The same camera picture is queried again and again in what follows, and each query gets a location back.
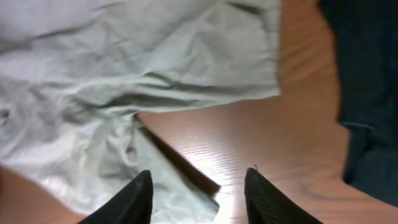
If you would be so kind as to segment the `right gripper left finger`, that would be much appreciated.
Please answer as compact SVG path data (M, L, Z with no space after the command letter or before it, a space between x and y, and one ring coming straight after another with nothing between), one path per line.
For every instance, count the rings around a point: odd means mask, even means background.
M153 195L151 172L144 170L78 224L150 224Z

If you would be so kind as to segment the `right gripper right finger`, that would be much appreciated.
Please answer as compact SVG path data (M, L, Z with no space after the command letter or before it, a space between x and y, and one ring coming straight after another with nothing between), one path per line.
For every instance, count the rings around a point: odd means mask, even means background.
M246 171L244 195L249 224L322 224L256 169Z

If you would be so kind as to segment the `grey-green shorts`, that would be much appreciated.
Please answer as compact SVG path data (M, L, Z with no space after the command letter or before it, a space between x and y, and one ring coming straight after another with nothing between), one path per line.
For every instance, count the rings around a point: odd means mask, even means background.
M91 214L142 170L155 223L218 205L144 133L140 112L279 94L279 1L1 1L1 164Z

